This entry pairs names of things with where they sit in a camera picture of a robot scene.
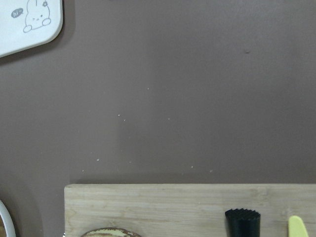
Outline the bread slice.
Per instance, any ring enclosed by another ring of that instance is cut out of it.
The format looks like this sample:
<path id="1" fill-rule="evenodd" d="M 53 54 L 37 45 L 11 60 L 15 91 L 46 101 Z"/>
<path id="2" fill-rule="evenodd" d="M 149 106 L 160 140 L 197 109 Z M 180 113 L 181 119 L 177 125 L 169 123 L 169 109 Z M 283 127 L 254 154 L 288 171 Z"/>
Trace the bread slice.
<path id="1" fill-rule="evenodd" d="M 123 228 L 107 227 L 88 231 L 81 237 L 141 237 L 141 235 Z"/>

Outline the cream rabbit tray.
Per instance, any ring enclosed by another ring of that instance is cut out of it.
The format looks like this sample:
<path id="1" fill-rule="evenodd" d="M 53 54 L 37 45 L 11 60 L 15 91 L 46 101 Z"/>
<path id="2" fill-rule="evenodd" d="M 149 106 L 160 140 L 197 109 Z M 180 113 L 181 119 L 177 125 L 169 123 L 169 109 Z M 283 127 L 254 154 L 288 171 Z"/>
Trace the cream rabbit tray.
<path id="1" fill-rule="evenodd" d="M 61 0 L 2 0 L 0 56 L 5 57 L 54 40 L 63 25 Z"/>

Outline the wooden cutting board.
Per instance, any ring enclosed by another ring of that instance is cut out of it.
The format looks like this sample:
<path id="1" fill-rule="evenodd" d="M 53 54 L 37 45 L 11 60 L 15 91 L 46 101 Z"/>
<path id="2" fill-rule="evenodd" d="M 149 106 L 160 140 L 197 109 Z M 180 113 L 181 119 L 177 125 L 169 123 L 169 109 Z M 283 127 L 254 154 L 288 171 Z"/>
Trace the wooden cutting board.
<path id="1" fill-rule="evenodd" d="M 314 184 L 71 184 L 64 189 L 65 234 L 124 228 L 143 237 L 225 237 L 225 212 L 261 214 L 260 235 L 287 236 L 287 221 L 301 217 L 316 234 Z"/>

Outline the yellow plastic knife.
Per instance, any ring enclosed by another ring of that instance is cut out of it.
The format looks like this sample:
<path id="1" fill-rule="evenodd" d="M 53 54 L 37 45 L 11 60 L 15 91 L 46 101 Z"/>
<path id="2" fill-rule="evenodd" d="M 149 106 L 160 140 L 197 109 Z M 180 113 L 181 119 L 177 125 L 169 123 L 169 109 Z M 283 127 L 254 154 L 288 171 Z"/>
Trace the yellow plastic knife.
<path id="1" fill-rule="evenodd" d="M 289 217 L 288 237 L 309 237 L 308 231 L 301 217 L 297 215 Z"/>

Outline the white round plate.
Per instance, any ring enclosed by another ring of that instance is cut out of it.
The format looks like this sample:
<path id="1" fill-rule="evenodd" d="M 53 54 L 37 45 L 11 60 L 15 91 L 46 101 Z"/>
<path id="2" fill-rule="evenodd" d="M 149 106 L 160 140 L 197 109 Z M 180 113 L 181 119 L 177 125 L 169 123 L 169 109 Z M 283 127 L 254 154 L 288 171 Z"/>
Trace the white round plate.
<path id="1" fill-rule="evenodd" d="M 0 237 L 16 237 L 12 218 L 2 201 L 0 201 Z"/>

